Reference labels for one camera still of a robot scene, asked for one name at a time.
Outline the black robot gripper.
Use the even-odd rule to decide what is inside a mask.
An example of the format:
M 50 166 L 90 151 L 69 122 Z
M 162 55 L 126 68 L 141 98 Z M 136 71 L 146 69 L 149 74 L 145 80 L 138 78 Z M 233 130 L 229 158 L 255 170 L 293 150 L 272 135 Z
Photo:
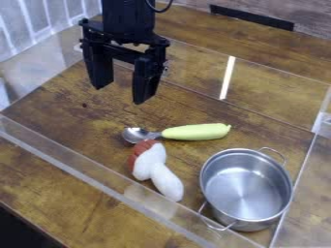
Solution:
M 104 31 L 100 21 L 81 19 L 80 47 L 90 83 L 100 90 L 113 82 L 112 59 L 134 63 L 132 94 L 133 103 L 142 104 L 154 94 L 164 71 L 165 50 L 169 41 L 152 31 L 110 33 Z M 124 45 L 146 45 L 138 52 Z

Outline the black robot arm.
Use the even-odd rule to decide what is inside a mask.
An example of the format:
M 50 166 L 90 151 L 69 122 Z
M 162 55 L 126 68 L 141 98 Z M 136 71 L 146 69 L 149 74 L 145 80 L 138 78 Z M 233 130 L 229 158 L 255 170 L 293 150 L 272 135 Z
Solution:
M 113 82 L 113 60 L 134 66 L 132 95 L 136 105 L 156 93 L 165 69 L 166 38 L 153 33 L 154 0 L 101 0 L 102 20 L 82 18 L 80 48 L 89 80 L 96 89 Z

